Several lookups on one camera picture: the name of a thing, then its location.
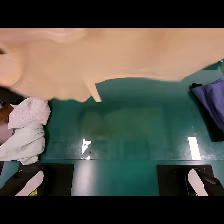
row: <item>folded blue fabric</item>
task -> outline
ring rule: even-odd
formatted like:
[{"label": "folded blue fabric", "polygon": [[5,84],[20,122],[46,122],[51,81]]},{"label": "folded blue fabric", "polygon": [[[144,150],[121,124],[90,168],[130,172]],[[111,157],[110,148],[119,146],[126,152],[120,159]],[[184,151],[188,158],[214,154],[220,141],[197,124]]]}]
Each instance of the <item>folded blue fabric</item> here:
[{"label": "folded blue fabric", "polygon": [[192,92],[204,105],[218,128],[224,132],[224,79],[195,87]]}]

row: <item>purple fabric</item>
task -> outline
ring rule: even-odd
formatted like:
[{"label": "purple fabric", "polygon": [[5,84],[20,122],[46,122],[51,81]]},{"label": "purple fabric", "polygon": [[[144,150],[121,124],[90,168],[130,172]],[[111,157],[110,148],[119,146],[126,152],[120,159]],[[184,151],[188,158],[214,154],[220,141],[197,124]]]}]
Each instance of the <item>purple fabric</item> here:
[{"label": "purple fabric", "polygon": [[216,125],[224,132],[224,80],[218,79],[211,84],[192,89],[204,105]]}]

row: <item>crumpled white towel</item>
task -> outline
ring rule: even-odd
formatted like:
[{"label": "crumpled white towel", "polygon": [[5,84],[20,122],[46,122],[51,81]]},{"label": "crumpled white towel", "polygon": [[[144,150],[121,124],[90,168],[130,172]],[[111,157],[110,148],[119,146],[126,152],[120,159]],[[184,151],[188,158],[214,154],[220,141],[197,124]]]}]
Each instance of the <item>crumpled white towel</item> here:
[{"label": "crumpled white towel", "polygon": [[9,114],[8,128],[23,128],[34,121],[46,125],[50,113],[47,100],[27,98]]},{"label": "crumpled white towel", "polygon": [[44,147],[42,124],[31,123],[16,129],[15,134],[0,146],[0,161],[18,160],[23,165],[29,165],[38,161],[38,155],[44,151]]}]

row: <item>teal surface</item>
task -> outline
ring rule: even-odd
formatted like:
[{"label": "teal surface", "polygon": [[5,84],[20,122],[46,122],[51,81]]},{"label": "teal surface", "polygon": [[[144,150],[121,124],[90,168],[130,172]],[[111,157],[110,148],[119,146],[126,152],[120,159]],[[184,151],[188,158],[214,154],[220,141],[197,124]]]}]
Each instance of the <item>teal surface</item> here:
[{"label": "teal surface", "polygon": [[211,142],[189,92],[223,73],[202,70],[180,82],[115,79],[97,85],[102,103],[52,100],[41,159],[81,159],[83,139],[91,159],[191,160],[188,137],[197,137],[203,160],[224,159],[224,142]]},{"label": "teal surface", "polygon": [[[210,164],[224,185],[224,142],[211,141],[189,92],[223,77],[223,64],[180,82],[108,80],[97,85],[102,103],[51,100],[41,162],[74,164],[72,195],[159,195],[158,164]],[[201,161],[192,161],[188,137],[197,138]],[[83,139],[91,144],[82,155]],[[0,187],[17,168],[4,165]]]}]

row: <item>blurry beige object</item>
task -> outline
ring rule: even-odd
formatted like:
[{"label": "blurry beige object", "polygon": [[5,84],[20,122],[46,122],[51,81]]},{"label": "blurry beige object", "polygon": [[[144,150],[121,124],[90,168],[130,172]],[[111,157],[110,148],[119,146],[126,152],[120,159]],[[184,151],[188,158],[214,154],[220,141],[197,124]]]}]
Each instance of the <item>blurry beige object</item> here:
[{"label": "blurry beige object", "polygon": [[223,28],[1,28],[0,43],[2,85],[80,102],[108,79],[178,81],[224,58]]}]

